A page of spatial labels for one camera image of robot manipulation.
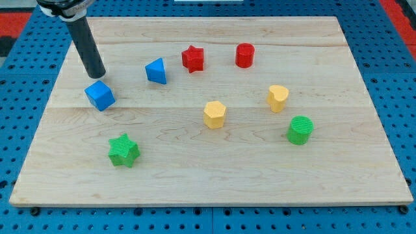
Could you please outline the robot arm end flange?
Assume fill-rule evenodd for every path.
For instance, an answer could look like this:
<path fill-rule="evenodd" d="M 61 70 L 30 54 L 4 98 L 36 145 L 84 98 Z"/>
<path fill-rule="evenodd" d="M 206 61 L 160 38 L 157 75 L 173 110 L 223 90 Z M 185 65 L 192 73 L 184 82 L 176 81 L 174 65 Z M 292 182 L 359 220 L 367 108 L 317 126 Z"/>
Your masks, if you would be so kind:
<path fill-rule="evenodd" d="M 87 8 L 96 0 L 36 0 L 40 10 L 49 17 L 62 21 L 76 21 L 86 16 Z"/>

